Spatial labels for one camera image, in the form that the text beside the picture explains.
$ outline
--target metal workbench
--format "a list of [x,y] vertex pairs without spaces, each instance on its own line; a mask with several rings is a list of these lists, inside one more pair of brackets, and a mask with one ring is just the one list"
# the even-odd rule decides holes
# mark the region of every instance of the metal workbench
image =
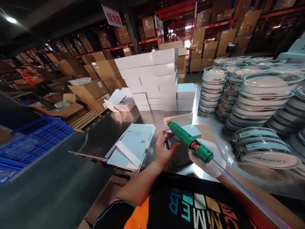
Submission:
[[[305,177],[302,177],[293,170],[269,169],[241,162],[234,157],[231,144],[228,141],[232,133],[226,131],[224,124],[218,121],[214,114],[209,117],[198,115],[201,85],[197,85],[196,88],[197,91],[192,111],[193,124],[208,124],[211,127],[227,163],[240,175],[271,194],[305,200]],[[105,162],[107,161],[105,158],[106,154],[130,123],[154,124],[156,131],[142,164],[143,167],[147,167],[156,157],[155,144],[159,132],[164,130],[163,118],[186,113],[190,112],[138,111],[137,107],[134,107],[131,112],[111,113],[95,129],[84,134],[83,139],[76,142],[69,152]],[[175,169],[168,168],[168,171],[218,182],[195,164],[189,163]]]

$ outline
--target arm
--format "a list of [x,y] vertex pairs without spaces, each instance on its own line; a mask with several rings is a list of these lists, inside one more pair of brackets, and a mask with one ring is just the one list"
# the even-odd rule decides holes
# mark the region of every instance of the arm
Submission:
[[[291,228],[305,228],[305,223],[299,217],[269,193],[234,172],[230,167],[227,167],[226,170]],[[223,175],[219,176],[217,180],[219,180],[230,191],[230,193],[239,200],[255,226],[258,228],[278,228],[255,204],[252,203],[252,201],[250,201]]]
[[144,201],[149,196],[149,192],[156,179],[171,160],[177,147],[181,144],[175,143],[173,147],[168,150],[164,144],[167,138],[171,135],[172,134],[165,134],[164,131],[159,134],[158,140],[156,142],[156,160],[153,161],[135,178],[130,180],[123,188],[121,188],[121,190],[117,193],[115,199],[113,199],[110,204],[116,200],[124,200],[130,202],[134,206],[142,205],[144,203]]

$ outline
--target label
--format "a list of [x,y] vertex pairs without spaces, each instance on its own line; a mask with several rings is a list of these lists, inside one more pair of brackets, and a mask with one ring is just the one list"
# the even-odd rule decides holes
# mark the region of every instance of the label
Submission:
[[249,130],[249,131],[242,132],[239,134],[239,136],[242,138],[248,137],[248,136],[253,136],[253,135],[257,135],[257,136],[268,135],[268,136],[277,137],[276,133],[269,131],[269,130]]
[[102,7],[103,7],[103,11],[106,15],[109,25],[113,25],[116,27],[123,27],[119,12],[117,12],[107,6],[102,5]]
[[255,150],[255,149],[281,149],[290,152],[287,146],[284,146],[280,143],[274,142],[257,142],[245,145],[248,150]]

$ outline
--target worker in red shirt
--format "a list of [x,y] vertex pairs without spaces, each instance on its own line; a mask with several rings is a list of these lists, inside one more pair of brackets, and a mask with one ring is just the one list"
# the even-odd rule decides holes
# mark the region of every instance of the worker in red shirt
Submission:
[[25,79],[30,85],[34,86],[34,89],[35,89],[37,95],[52,93],[52,91],[46,85],[44,85],[44,82],[41,82],[38,84],[35,83],[32,80],[32,78],[35,76],[32,73],[30,73],[27,68],[21,67],[20,74],[21,74],[21,77],[23,79]]

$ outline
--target white box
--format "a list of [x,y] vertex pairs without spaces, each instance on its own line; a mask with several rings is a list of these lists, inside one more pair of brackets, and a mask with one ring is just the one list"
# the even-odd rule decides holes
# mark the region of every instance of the white box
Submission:
[[150,105],[150,108],[152,110],[163,110],[163,106],[162,105]]
[[154,77],[155,76],[155,70],[152,66],[145,66],[145,67],[137,67],[136,72],[138,77]]
[[139,111],[151,111],[150,106],[137,106]]
[[178,99],[194,99],[196,87],[193,83],[178,84],[177,98]]
[[148,99],[149,105],[161,105],[162,101],[161,99]]
[[154,65],[170,64],[178,61],[178,49],[159,50],[152,53]]
[[137,106],[149,106],[148,100],[135,100],[134,102]]
[[146,93],[134,93],[132,94],[133,100],[147,100]]
[[171,85],[176,83],[176,75],[140,77],[141,84],[144,86]]
[[163,106],[177,106],[177,99],[168,99],[168,100],[162,100]]
[[154,65],[153,68],[156,76],[176,75],[177,73],[177,64],[175,63]]
[[161,94],[167,94],[167,93],[177,93],[178,85],[160,85],[159,91]]
[[145,87],[145,92],[147,95],[148,99],[160,99],[160,91],[159,91],[159,86],[150,86],[150,87]]
[[132,94],[134,93],[141,93],[141,92],[146,92],[146,87],[140,86],[140,87],[128,87],[130,92]]
[[163,100],[177,100],[177,93],[163,93],[161,94]]
[[143,53],[114,59],[119,70],[153,65],[152,53]]
[[178,111],[177,106],[163,106],[164,111]]
[[137,76],[136,68],[121,69],[119,71],[120,71],[121,76],[124,80],[127,79],[127,78],[133,78],[133,77]]
[[192,99],[178,99],[178,111],[193,111],[194,100]]
[[141,87],[141,81],[139,77],[129,77],[125,79],[127,87]]

